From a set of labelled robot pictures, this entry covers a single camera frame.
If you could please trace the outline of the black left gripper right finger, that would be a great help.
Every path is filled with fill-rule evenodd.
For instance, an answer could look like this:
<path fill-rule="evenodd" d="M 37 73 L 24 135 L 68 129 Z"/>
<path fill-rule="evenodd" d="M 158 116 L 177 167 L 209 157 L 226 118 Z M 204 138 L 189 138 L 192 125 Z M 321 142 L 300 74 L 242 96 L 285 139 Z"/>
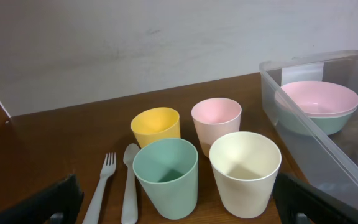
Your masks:
<path fill-rule="evenodd" d="M 357 209 L 286 173 L 276 176 L 272 193 L 282 223 L 358 224 Z"/>

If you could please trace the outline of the yellow plastic cup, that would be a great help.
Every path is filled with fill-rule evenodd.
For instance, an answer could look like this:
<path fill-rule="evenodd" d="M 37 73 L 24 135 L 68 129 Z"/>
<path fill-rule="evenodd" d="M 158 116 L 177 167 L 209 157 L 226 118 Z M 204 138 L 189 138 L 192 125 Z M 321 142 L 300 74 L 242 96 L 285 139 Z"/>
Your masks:
<path fill-rule="evenodd" d="M 173 108 L 143 111 L 131 121 L 130 127 L 140 148 L 161 139 L 181 138 L 180 115 Z"/>

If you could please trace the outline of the pink plastic bowl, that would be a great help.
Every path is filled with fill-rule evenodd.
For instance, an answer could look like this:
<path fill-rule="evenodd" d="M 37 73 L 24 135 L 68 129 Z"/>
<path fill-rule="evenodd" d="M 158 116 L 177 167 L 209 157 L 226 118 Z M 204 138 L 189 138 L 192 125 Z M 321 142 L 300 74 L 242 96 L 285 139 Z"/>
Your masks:
<path fill-rule="evenodd" d="M 312 118 L 342 116 L 358 107 L 357 93 L 335 83 L 298 81 L 287 83 L 281 89 Z"/>

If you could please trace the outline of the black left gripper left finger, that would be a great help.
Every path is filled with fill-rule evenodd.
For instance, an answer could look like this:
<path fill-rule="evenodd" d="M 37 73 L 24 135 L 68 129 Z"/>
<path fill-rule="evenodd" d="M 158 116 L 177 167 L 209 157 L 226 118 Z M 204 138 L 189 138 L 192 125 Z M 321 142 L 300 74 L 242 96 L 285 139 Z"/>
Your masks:
<path fill-rule="evenodd" d="M 83 199 L 76 175 L 70 174 L 0 212 L 0 223 L 75 223 Z"/>

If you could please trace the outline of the green plastic bowl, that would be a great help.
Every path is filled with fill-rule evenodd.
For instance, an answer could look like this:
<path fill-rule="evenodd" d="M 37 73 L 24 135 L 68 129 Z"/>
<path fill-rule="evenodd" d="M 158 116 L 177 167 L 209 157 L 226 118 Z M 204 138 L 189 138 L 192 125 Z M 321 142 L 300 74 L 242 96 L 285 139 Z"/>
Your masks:
<path fill-rule="evenodd" d="M 279 103 L 276 103 L 276 106 L 278 109 L 278 119 L 284 127 L 297 134 L 309 135 L 309 131 L 307 131 L 304 125 L 295 118 L 295 114 L 292 110 L 287 109 Z M 329 118 L 310 117 L 310 120 L 312 120 L 326 135 L 331 135 L 339 132 L 345 126 L 356 109 L 357 108 L 341 116 Z"/>

